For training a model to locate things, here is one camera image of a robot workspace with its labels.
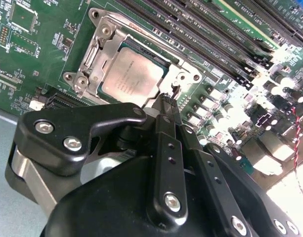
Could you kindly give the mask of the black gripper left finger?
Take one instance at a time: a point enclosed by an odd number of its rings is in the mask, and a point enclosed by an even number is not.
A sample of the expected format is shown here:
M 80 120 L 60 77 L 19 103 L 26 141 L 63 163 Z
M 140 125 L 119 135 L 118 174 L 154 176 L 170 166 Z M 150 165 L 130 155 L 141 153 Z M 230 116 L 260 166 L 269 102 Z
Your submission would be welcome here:
M 70 192 L 116 166 L 155 160 L 146 211 L 159 227 L 180 227 L 188 217 L 182 144 L 170 102 L 160 95 L 145 113 L 133 103 L 41 110 L 17 124 L 9 165 L 10 186 L 28 189 L 48 218 Z

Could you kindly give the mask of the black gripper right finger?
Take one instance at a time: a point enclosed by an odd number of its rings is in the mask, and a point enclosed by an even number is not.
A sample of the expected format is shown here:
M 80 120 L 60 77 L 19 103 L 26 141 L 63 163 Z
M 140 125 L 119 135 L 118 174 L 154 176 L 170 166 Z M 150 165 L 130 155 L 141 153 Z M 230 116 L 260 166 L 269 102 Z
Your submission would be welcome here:
M 299 237 L 299 227 L 218 145 L 202 147 L 170 102 L 183 161 L 195 174 L 209 224 L 216 237 Z

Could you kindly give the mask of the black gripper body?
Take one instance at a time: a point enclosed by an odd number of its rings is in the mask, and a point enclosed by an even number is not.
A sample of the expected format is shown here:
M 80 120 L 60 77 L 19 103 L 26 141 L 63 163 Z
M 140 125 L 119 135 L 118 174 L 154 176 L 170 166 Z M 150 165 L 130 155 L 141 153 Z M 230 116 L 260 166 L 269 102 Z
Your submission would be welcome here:
M 186 222 L 171 231 L 155 226 L 146 211 L 155 160 L 128 160 L 67 194 L 45 226 L 45 237 L 228 237 L 213 208 L 185 173 Z

